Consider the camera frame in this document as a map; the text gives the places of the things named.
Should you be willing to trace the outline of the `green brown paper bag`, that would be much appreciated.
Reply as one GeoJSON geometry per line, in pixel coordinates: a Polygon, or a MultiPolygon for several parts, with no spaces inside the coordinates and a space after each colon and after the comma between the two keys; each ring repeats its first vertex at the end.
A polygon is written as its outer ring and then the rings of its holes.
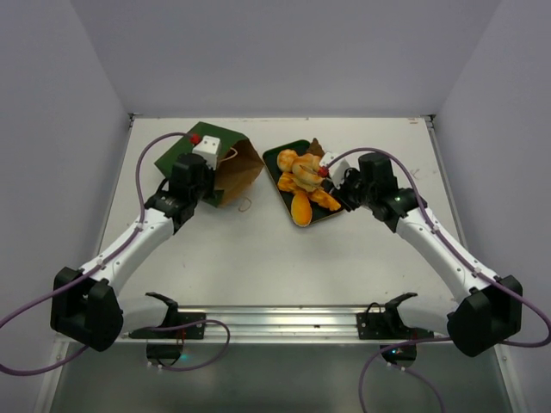
{"type": "Polygon", "coordinates": [[[243,192],[257,179],[263,161],[259,157],[251,141],[244,134],[216,126],[206,122],[196,123],[186,137],[180,138],[175,144],[155,161],[155,166],[168,180],[168,193],[178,200],[189,198],[189,171],[193,165],[198,165],[198,157],[190,156],[194,148],[193,141],[204,136],[212,136],[221,140],[221,152],[217,169],[215,170],[214,188],[221,190],[221,201],[214,207],[224,205],[239,198],[243,192]]]}

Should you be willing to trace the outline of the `pale glazed fake croissant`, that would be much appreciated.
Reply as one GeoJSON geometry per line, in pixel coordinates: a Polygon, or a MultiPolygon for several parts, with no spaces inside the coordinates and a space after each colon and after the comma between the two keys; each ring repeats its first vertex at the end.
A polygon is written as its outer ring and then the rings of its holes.
{"type": "Polygon", "coordinates": [[[323,183],[323,178],[319,176],[319,163],[321,157],[307,153],[297,157],[291,166],[291,172],[294,179],[303,186],[303,188],[313,187],[313,190],[323,183]]]}

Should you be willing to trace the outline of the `brown fake croissant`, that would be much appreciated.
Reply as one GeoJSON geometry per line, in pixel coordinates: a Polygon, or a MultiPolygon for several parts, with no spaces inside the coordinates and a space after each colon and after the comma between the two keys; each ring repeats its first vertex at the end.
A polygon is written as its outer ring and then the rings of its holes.
{"type": "Polygon", "coordinates": [[[312,142],[306,149],[306,152],[317,157],[323,157],[325,155],[325,151],[322,145],[319,143],[319,141],[316,138],[312,140],[312,142]]]}

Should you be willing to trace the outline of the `orange twisted fake bread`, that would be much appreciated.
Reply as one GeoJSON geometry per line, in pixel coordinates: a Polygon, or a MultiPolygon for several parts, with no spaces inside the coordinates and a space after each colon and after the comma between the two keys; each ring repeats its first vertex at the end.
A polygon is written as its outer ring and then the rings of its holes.
{"type": "Polygon", "coordinates": [[[341,208],[341,204],[324,189],[301,182],[294,174],[289,172],[284,172],[281,175],[277,187],[283,192],[292,194],[305,193],[310,201],[332,212],[341,208]]]}

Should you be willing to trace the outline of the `round yellow fake bun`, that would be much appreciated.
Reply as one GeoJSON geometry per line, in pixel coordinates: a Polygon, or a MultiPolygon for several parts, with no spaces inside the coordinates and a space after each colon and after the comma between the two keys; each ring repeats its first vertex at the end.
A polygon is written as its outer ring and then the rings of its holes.
{"type": "Polygon", "coordinates": [[[281,172],[289,173],[292,171],[293,162],[297,157],[298,154],[294,150],[285,149],[280,151],[276,159],[277,167],[281,172]]]}

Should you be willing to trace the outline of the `metal tongs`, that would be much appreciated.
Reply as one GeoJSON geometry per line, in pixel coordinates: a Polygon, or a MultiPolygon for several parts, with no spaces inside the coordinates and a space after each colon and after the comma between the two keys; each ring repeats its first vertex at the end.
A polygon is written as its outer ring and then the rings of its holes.
{"type": "Polygon", "coordinates": [[[298,178],[299,185],[307,192],[321,188],[329,181],[329,172],[324,167],[315,168],[312,165],[300,163],[294,169],[294,174],[298,178]]]}

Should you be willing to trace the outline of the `orange sugared fake bun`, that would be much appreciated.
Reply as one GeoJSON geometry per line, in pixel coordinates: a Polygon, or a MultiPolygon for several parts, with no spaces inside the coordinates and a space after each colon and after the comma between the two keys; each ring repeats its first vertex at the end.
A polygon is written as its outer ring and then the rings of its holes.
{"type": "Polygon", "coordinates": [[[307,193],[295,193],[291,202],[291,217],[294,223],[300,227],[309,226],[312,216],[313,210],[307,193]]]}

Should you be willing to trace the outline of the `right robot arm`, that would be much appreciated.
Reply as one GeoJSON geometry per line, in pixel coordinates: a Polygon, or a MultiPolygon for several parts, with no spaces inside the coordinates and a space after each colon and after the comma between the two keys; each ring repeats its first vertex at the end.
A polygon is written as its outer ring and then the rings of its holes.
{"type": "Polygon", "coordinates": [[[454,298],[438,304],[403,293],[386,302],[382,313],[367,313],[366,325],[384,327],[397,338],[415,329],[445,334],[470,357],[520,330],[522,305],[514,297],[522,294],[521,284],[511,275],[497,276],[458,243],[413,186],[398,184],[387,154],[363,154],[353,168],[343,157],[327,153],[320,171],[345,210],[367,208],[429,263],[454,298]]]}

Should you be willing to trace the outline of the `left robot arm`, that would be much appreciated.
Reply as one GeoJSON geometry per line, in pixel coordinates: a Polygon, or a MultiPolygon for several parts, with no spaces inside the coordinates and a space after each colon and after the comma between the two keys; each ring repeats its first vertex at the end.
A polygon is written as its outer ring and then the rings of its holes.
{"type": "Polygon", "coordinates": [[[54,278],[50,325],[64,336],[104,351],[124,333],[152,330],[159,337],[178,330],[177,303],[159,293],[122,302],[119,295],[134,272],[190,220],[214,191],[216,158],[184,153],[139,217],[99,256],[79,269],[62,268],[54,278]]]}

